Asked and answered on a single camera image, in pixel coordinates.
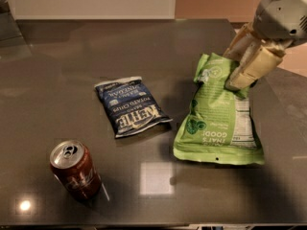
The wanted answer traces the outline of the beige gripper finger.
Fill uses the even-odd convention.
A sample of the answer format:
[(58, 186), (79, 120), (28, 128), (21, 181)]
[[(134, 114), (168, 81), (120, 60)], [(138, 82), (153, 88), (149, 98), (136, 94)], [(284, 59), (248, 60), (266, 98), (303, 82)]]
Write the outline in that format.
[(225, 88), (239, 91), (267, 75), (283, 60), (285, 50), (280, 45), (250, 45), (226, 81)]
[(232, 39), (224, 52), (224, 57), (239, 62), (250, 62), (253, 60), (260, 45), (261, 38), (254, 31), (252, 23), (248, 22), (242, 26)]

